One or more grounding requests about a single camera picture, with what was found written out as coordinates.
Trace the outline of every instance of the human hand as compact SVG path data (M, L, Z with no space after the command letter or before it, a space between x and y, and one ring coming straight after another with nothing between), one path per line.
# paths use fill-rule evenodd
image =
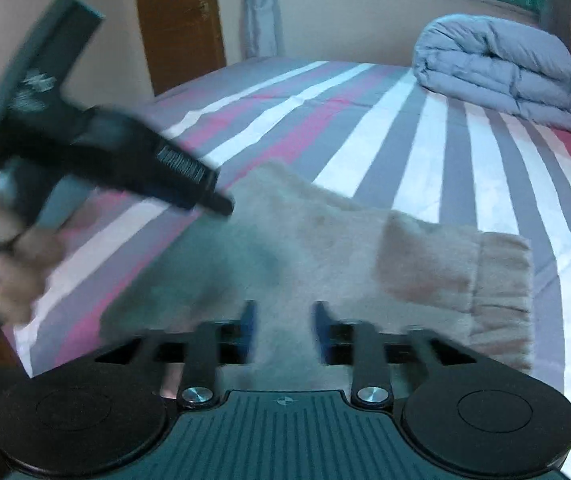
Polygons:
M0 323L21 324L30 321L32 304L45 292L50 269L63 260L65 247L55 231L25 231L0 206L0 243L12 240L12 253L0 253Z

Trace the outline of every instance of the blanket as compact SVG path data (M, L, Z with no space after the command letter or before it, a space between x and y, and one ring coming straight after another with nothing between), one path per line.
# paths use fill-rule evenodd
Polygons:
M543 30L451 14L424 28L413 67L430 90L571 131L571 54Z
M531 254L515 235L363 208L279 163L232 187L229 220L203 215L102 317L111 340L142 328L191 330L258 302L252 364L223 370L225 388L349 390L324 367L312 304L386 332L432 328L520 370L531 366Z

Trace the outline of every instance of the bedsheet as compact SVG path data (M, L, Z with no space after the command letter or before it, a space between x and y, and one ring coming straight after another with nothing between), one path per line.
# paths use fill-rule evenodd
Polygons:
M571 134L426 91L407 68L260 59L138 110L220 166L229 186L280 159L365 206L531 241L534 370L571 400ZM96 192L98 221L66 232L34 320L10 335L38 374L101 344L106 306L198 215ZM571 453L565 465L571 477Z

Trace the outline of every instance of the crosshair logo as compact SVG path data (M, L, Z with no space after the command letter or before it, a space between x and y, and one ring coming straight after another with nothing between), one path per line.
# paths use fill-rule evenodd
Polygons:
M289 406L290 404L294 404L296 400L294 400L292 397L283 396L279 397L276 402L281 404L281 406Z

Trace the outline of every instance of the gray comforter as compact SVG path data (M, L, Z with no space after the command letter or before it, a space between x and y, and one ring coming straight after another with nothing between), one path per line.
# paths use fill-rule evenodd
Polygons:
M434 92L571 131L571 55L547 32L451 14L424 28L413 66Z

